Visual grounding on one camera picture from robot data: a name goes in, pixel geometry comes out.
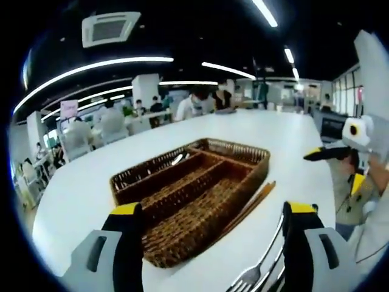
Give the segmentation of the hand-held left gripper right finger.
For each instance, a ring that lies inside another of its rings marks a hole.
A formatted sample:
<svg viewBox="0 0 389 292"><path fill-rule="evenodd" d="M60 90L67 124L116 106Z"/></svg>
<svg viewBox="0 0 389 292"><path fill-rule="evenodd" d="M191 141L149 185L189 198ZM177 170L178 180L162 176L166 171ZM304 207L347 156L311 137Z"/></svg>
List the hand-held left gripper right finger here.
<svg viewBox="0 0 389 292"><path fill-rule="evenodd" d="M354 291L360 272L347 241L309 204L283 205L282 291Z"/></svg>

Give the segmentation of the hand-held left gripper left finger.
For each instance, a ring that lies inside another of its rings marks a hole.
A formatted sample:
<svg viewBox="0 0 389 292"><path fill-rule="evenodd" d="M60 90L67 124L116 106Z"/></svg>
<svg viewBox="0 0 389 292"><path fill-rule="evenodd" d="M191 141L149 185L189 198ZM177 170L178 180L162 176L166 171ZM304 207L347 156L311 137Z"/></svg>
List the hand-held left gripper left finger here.
<svg viewBox="0 0 389 292"><path fill-rule="evenodd" d="M143 227L139 202L117 206L73 250L62 284L68 291L143 291Z"/></svg>

